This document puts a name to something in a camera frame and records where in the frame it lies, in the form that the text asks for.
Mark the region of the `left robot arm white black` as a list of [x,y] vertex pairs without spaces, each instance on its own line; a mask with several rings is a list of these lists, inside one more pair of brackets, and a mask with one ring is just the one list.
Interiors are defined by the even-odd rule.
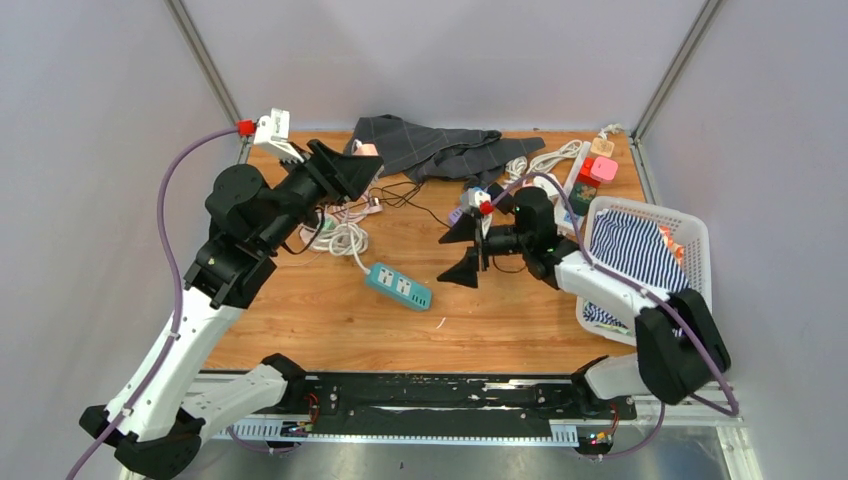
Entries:
[[282,354],[265,357],[240,378],[189,397],[196,374],[226,331],[246,312],[276,270],[288,237],[321,207],[360,198],[383,167],[374,145],[348,154],[312,140],[296,149],[287,176],[270,186],[249,164],[215,179],[206,208],[209,237],[185,273],[175,273],[173,312],[120,392],[86,408],[81,427],[109,445],[127,470],[172,479],[208,440],[258,410],[298,411],[304,370]]

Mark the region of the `teal power strip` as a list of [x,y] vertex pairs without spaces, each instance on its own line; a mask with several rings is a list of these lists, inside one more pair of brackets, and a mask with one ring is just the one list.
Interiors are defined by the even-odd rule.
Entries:
[[426,311],[431,307],[429,288],[383,263],[369,268],[365,284],[413,311]]

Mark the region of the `pink USB charger plug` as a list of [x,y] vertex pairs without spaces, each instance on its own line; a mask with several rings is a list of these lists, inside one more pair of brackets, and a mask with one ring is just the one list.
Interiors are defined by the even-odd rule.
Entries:
[[352,154],[354,156],[378,156],[377,146],[373,143],[365,143],[355,139],[352,144]]

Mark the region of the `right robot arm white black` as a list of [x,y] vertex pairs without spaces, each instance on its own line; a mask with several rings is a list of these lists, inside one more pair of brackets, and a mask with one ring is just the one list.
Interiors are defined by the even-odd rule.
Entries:
[[698,291],[640,284],[593,259],[581,242],[559,233],[555,206],[541,188],[516,192],[511,225],[484,227],[484,216],[494,206],[489,198],[470,204],[442,235],[442,244],[468,246],[438,281],[475,288],[491,259],[519,255],[535,279],[601,307],[635,335],[635,353],[602,356],[572,373],[571,403],[577,413],[596,417],[611,399],[630,395],[650,394],[677,405],[715,381],[730,414],[737,414],[738,403],[724,376],[731,358]]

